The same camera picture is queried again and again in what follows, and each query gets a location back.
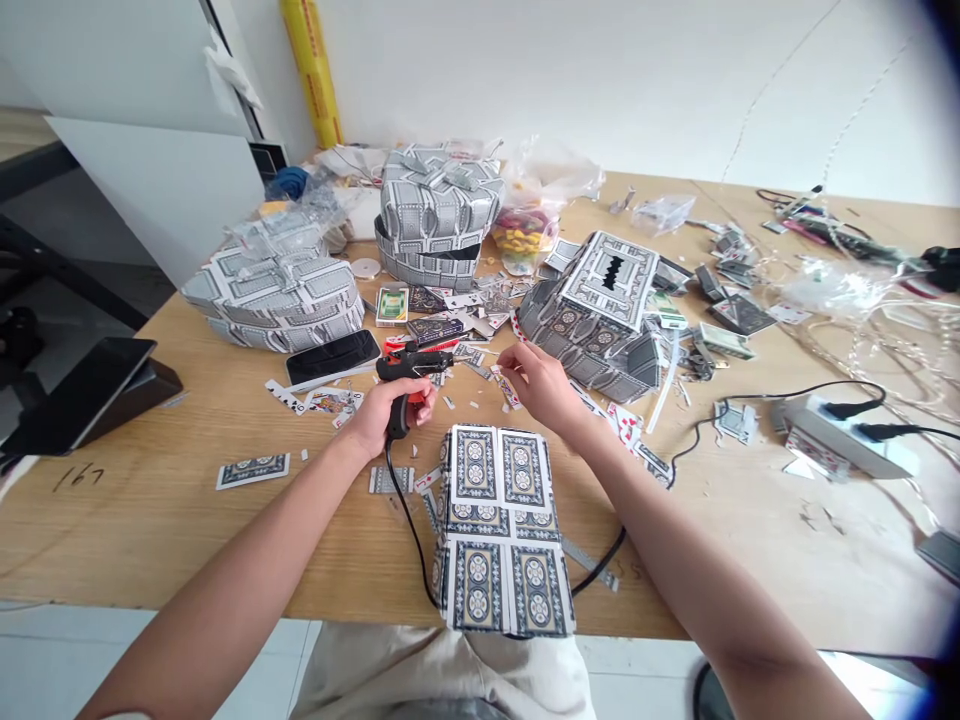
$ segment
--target electrical outlet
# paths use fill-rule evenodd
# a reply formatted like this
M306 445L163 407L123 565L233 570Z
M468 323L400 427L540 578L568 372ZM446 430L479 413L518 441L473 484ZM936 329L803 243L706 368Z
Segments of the electrical outlet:
M784 417L791 425L861 470L877 479L913 477L920 472L920 460L897 440L875 442L854 429L860 416L838 420L824 410L827 401L818 395L785 400Z

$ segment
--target yellow tube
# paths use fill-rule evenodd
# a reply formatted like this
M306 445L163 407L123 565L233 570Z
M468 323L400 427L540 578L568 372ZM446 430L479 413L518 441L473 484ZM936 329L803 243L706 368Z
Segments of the yellow tube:
M340 113L317 6L313 0L280 0L280 13L290 36L317 142L321 148L342 144Z

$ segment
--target person's left hand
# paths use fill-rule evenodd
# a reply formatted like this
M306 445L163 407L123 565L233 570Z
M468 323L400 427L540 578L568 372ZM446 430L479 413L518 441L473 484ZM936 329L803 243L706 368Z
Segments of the person's left hand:
M383 452L393 401L401 395L412 395L415 392L423 394L423 404L407 404L407 424L410 427L419 427L428 422L437 402L437 389L430 382L430 378L400 378L382 382L368 392L357 414L343 426L337 441L352 443L368 455L368 461L372 460Z

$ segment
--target smartphone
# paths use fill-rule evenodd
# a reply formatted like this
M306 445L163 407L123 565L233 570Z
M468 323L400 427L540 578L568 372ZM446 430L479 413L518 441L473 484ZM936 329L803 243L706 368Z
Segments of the smartphone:
M328 342L319 347L304 350L287 358L287 375L291 385L332 375L363 365L380 357L380 346L369 330L360 330Z
M157 346L154 340L104 338L20 424L0 452L68 455L139 372Z

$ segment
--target blue object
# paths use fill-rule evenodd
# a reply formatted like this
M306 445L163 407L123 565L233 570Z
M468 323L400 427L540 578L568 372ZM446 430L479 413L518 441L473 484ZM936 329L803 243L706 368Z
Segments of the blue object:
M303 191L307 187L307 180L310 178L303 168L285 167L277 173L277 176L267 186L267 200L299 200L303 197Z

